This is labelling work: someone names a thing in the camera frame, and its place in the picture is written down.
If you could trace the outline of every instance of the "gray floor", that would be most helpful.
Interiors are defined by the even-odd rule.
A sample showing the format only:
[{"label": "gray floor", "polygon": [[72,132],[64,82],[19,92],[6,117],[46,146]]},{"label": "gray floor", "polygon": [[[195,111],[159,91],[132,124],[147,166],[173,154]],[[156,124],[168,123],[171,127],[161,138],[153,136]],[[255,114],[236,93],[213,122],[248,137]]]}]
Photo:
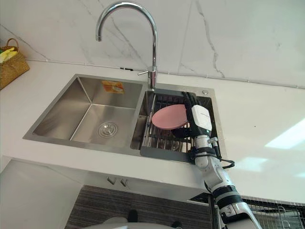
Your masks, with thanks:
[{"label": "gray floor", "polygon": [[99,187],[84,186],[75,202],[65,229],[101,224],[111,217],[127,217],[138,211],[139,222],[171,226],[180,221],[184,229],[210,229],[209,208]]}]

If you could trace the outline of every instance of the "metal grid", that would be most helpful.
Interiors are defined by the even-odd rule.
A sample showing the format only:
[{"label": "metal grid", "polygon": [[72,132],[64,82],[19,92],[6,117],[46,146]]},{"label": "metal grid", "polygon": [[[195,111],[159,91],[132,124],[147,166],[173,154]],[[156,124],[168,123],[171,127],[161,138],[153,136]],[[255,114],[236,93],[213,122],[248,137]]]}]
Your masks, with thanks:
[{"label": "metal grid", "polygon": [[152,116],[160,109],[174,105],[184,104],[183,98],[172,95],[155,94],[152,102],[152,109],[147,119],[146,130],[144,132],[144,140],[142,146],[167,149],[187,153],[193,145],[193,140],[188,138],[176,138],[170,130],[161,130],[152,124]]},{"label": "metal grid", "polygon": [[263,229],[305,229],[305,208],[244,200]]}]

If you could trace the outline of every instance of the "white cabinet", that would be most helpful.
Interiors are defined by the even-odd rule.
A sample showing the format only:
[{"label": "white cabinet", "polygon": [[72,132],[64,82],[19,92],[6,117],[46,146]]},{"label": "white cabinet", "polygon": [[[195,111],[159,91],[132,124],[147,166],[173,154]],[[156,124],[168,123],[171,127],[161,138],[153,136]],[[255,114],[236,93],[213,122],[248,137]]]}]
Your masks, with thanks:
[{"label": "white cabinet", "polygon": [[50,168],[81,184],[177,201],[187,201],[203,192],[202,189],[198,188],[182,187],[130,177],[113,176],[67,167],[50,166]]},{"label": "white cabinet", "polygon": [[82,187],[47,166],[15,160],[0,178],[1,229],[64,229]]}]

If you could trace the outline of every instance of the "orange sticker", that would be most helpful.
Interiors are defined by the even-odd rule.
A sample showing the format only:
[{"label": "orange sticker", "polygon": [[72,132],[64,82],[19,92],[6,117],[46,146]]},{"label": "orange sticker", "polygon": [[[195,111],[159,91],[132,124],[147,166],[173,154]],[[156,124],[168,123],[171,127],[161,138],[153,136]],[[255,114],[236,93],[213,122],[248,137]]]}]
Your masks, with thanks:
[{"label": "orange sticker", "polygon": [[107,92],[124,94],[124,88],[122,82],[102,80],[102,84],[105,91]]}]

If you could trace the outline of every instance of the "yellow cloth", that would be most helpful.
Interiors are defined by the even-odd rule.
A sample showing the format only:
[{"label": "yellow cloth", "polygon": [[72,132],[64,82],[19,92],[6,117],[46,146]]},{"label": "yellow cloth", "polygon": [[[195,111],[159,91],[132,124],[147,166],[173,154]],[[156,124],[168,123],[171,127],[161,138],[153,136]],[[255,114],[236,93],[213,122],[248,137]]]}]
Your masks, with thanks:
[{"label": "yellow cloth", "polygon": [[17,51],[14,51],[15,48],[10,48],[7,49],[6,51],[2,52],[0,54],[0,63],[9,60],[10,58],[12,58],[14,55],[17,54]]}]

